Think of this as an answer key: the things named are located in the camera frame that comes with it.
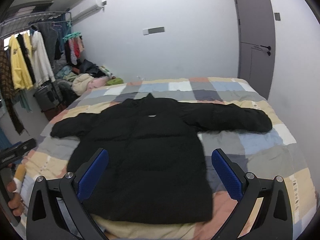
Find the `black puffer jacket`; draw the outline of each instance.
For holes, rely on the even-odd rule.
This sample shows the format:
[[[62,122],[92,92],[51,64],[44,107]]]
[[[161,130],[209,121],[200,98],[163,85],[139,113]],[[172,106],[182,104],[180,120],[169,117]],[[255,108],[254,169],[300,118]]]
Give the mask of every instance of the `black puffer jacket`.
[[[212,218],[212,192],[197,132],[271,128],[261,110],[180,103],[149,94],[100,114],[64,119],[51,136],[81,139],[68,171],[76,171],[99,147],[109,153],[104,174],[83,203],[89,213],[114,221],[178,224]]]

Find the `green bag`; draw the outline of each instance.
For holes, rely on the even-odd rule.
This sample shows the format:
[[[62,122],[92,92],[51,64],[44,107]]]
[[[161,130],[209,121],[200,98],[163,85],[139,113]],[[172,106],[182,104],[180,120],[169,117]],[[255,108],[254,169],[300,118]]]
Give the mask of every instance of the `green bag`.
[[[111,79],[106,83],[106,86],[119,85],[123,84],[123,80],[121,78]]]

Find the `blue gripper pad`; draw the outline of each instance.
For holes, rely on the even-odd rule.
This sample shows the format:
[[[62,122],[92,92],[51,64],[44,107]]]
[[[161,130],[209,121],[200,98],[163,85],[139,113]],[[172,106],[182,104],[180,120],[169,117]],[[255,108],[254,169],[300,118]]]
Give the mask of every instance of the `blue gripper pad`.
[[[78,183],[77,197],[80,202],[90,197],[102,173],[105,171],[108,162],[108,152],[102,150]]]
[[[240,201],[243,196],[242,184],[236,174],[217,150],[212,152],[211,161],[230,197]]]

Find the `finger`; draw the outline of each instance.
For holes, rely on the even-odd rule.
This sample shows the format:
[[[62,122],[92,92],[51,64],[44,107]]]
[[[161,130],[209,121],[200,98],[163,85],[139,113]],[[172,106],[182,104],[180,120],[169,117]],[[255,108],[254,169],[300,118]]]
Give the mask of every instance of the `finger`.
[[[7,185],[7,191],[9,192],[14,192],[17,189],[17,185],[15,184],[15,182],[12,180],[9,182],[9,184]]]
[[[8,206],[9,206],[11,209],[15,209],[15,208],[18,208],[18,207],[19,207],[20,203],[21,203],[20,194],[14,193],[13,199],[8,202]]]
[[[13,210],[13,211],[12,211],[12,214],[13,214],[14,216],[16,216],[16,217],[19,217],[19,216],[22,215],[23,209],[24,209],[23,204],[20,202],[19,207],[16,208],[15,210]]]

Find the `white sweatshirt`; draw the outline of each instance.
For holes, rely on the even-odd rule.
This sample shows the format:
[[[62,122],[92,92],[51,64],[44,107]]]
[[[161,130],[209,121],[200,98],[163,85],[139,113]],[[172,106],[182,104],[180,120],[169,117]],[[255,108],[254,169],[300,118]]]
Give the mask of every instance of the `white sweatshirt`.
[[[36,78],[34,88],[48,80],[55,81],[42,35],[38,31],[35,31],[32,36],[32,68]]]

